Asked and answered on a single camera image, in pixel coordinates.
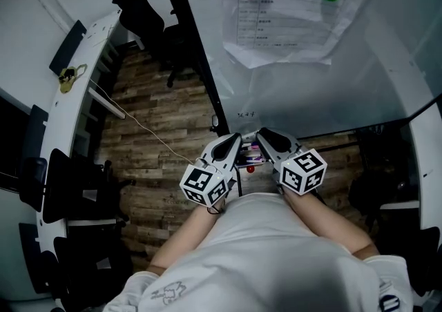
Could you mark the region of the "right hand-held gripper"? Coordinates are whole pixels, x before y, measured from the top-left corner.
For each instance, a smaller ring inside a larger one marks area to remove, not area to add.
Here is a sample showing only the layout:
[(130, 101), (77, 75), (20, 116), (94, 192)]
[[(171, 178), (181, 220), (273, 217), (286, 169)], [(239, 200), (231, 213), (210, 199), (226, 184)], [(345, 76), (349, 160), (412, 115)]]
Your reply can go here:
[(256, 141), (266, 160), (279, 170), (278, 185), (304, 195), (322, 184), (327, 163), (315, 149), (288, 157), (301, 148), (298, 140), (288, 133), (265, 127), (256, 133)]

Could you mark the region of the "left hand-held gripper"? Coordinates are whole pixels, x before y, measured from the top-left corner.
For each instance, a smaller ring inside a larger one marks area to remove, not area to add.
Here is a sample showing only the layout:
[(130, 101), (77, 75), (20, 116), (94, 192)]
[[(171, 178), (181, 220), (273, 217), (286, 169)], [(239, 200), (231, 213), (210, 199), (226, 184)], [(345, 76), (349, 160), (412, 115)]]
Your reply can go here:
[(202, 157), (189, 164), (180, 188), (189, 201), (213, 208), (228, 195), (235, 180), (233, 167), (242, 147), (240, 133), (221, 136), (210, 142)]

